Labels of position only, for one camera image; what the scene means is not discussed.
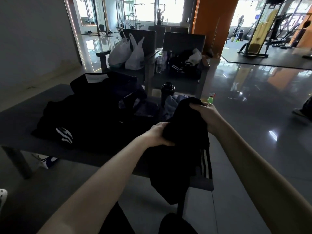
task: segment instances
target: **black table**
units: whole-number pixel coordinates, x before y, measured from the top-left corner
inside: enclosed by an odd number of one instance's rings
[[[36,138],[30,134],[37,127],[37,123],[49,101],[61,101],[71,94],[73,92],[69,85],[60,84],[0,113],[0,145],[24,179],[30,178],[32,171],[21,150],[97,167],[102,166],[114,155],[89,153],[79,149],[69,150],[62,147],[58,142]],[[144,156],[139,160],[133,173],[149,177]],[[212,180],[199,175],[191,177],[190,186],[208,191],[214,189]],[[178,205],[180,215],[183,213],[183,207],[184,201]]]

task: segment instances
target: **person's right hand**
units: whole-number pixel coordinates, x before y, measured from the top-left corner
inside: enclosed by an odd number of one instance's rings
[[[221,117],[213,104],[205,102],[203,104],[204,106],[190,103],[190,107],[201,114],[201,117],[207,123],[208,132],[216,135],[221,131],[226,121]]]

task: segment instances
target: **person's left hand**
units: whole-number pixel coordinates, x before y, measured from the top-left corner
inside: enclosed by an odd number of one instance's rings
[[[157,125],[152,126],[150,130],[143,134],[144,138],[147,140],[146,142],[149,147],[154,147],[158,145],[175,145],[173,142],[166,140],[162,136],[162,132],[168,124],[169,122],[159,122]]]

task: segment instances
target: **black pants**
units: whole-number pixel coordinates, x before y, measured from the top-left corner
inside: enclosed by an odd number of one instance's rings
[[[118,203],[114,205],[101,227],[99,234],[104,233],[135,234]],[[163,218],[158,232],[158,234],[172,233],[197,234],[194,228],[187,221],[178,217],[175,213],[167,214]]]
[[[312,96],[303,104],[301,112],[312,119]]]

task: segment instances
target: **forearm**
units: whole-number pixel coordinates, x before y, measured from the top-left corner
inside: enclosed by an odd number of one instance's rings
[[[39,233],[98,233],[146,148],[144,136],[133,140],[85,182]]]
[[[216,135],[248,195],[272,233],[312,230],[312,207],[227,123]]]

